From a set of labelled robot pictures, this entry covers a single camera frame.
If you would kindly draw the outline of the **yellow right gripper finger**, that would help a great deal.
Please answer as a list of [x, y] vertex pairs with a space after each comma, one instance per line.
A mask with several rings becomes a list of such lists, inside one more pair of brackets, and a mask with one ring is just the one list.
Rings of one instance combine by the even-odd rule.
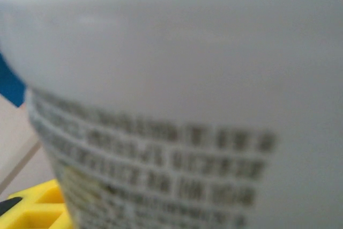
[[1, 229], [73, 228], [55, 179], [18, 191], [1, 201]]

